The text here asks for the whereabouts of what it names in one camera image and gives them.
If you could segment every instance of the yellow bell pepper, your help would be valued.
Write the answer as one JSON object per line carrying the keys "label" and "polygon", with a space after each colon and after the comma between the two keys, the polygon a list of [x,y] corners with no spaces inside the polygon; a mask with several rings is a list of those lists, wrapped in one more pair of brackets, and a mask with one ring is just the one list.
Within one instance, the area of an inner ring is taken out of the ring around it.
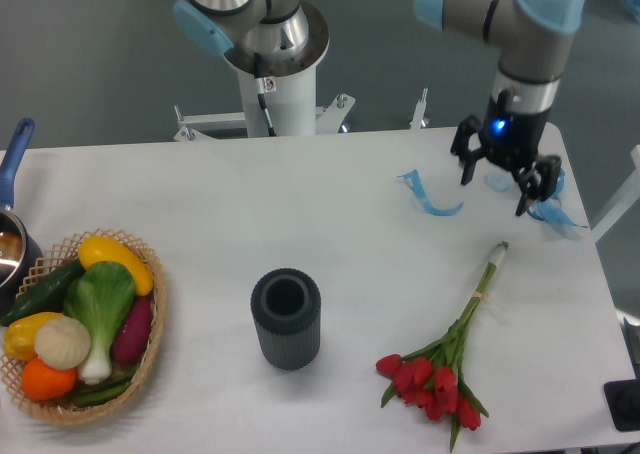
{"label": "yellow bell pepper", "polygon": [[62,317],[59,312],[40,312],[12,322],[4,331],[4,352],[19,361],[29,361],[36,357],[33,344],[38,330],[47,322]]}
{"label": "yellow bell pepper", "polygon": [[142,262],[124,244],[105,236],[91,236],[78,248],[78,259],[85,270],[98,262],[117,262],[128,269],[136,284],[136,295],[146,296],[153,290],[153,275]]}

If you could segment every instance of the blue tape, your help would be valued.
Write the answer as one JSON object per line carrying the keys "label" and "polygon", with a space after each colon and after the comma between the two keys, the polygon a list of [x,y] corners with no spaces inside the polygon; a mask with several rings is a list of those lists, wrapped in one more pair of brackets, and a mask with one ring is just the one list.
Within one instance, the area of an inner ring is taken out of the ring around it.
{"label": "blue tape", "polygon": [[497,172],[484,176],[484,183],[496,192],[506,192],[513,185],[509,176]]}
{"label": "blue tape", "polygon": [[562,210],[560,193],[564,189],[564,176],[564,169],[560,169],[556,190],[551,197],[546,201],[538,201],[534,203],[527,212],[537,221],[548,222],[549,224],[564,224],[566,226],[588,228],[589,226],[573,222]]}
{"label": "blue tape", "polygon": [[[564,189],[564,178],[565,172],[563,169],[560,169],[560,175],[558,176],[558,182],[554,193],[546,201],[536,201],[533,206],[527,210],[527,214],[536,221],[548,222],[549,224],[564,224],[566,226],[588,228],[589,226],[573,222],[562,210],[560,193]],[[506,192],[513,184],[515,184],[507,174],[499,174],[495,172],[484,176],[484,182],[496,192]]]}
{"label": "blue tape", "polygon": [[425,192],[424,187],[422,186],[422,181],[420,181],[420,176],[418,175],[418,171],[416,169],[398,177],[401,177],[405,181],[409,181],[409,188],[413,191],[415,196],[418,198],[418,201],[420,201],[420,204],[422,204],[422,207],[424,207],[424,210],[427,211],[432,216],[453,216],[454,214],[457,214],[460,211],[460,209],[462,209],[462,205],[464,204],[463,202],[458,204],[453,209],[438,209],[434,207],[433,204],[431,204],[431,202],[429,201],[429,198],[427,197],[427,193]]}

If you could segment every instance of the saucepan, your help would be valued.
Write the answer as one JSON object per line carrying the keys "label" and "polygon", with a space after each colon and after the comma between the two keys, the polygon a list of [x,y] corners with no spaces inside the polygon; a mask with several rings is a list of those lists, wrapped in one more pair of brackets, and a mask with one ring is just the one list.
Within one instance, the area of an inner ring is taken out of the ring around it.
{"label": "saucepan", "polygon": [[12,211],[16,173],[34,129],[31,119],[18,123],[0,164],[0,316],[9,310],[29,268],[42,256],[40,247]]}

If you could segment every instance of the cable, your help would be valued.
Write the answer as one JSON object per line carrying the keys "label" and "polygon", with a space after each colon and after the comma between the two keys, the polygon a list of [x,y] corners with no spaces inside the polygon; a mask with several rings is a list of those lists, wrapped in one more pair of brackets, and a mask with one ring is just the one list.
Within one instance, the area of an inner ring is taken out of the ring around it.
{"label": "cable", "polygon": [[[260,60],[262,57],[260,54],[255,53],[253,55],[253,77],[258,82],[262,76],[260,76]],[[262,109],[262,114],[264,115],[264,120],[267,123],[267,132],[269,133],[269,137],[277,137],[276,131],[273,128],[273,123],[271,122],[271,115],[269,115],[269,109],[267,108],[267,100],[263,92],[260,92],[258,89],[258,105],[260,109]]]}

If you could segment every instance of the wicker basket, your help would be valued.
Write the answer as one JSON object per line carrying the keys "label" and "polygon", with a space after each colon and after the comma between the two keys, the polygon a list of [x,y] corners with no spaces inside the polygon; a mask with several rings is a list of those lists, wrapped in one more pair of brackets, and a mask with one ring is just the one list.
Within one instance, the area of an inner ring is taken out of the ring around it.
{"label": "wicker basket", "polygon": [[[32,402],[25,396],[20,388],[22,368],[24,362],[11,359],[6,355],[0,357],[0,380],[6,385],[7,391],[11,395],[11,401],[16,404],[21,411],[26,412],[34,419],[40,419],[49,424],[55,425],[75,425],[100,419],[107,414],[111,414],[121,408],[132,399],[135,393],[143,385],[153,366],[160,338],[164,327],[164,320],[167,311],[167,292],[164,271],[155,251],[151,249],[142,239],[138,239],[123,231],[111,231],[98,229],[95,232],[85,232],[84,234],[74,234],[71,238],[65,238],[60,244],[55,244],[50,251],[45,252],[44,257],[37,260],[36,265],[29,270],[29,275],[25,277],[18,295],[23,294],[29,286],[39,281],[41,277],[51,272],[77,257],[78,248],[84,239],[89,236],[107,236],[121,242],[147,264],[154,279],[154,289],[152,298],[153,321],[151,323],[151,335],[147,349],[140,360],[136,372],[131,380],[131,386],[116,399],[105,404],[94,407],[75,407],[67,398],[62,397],[47,402]],[[114,373],[123,370],[123,366],[114,364]]]}

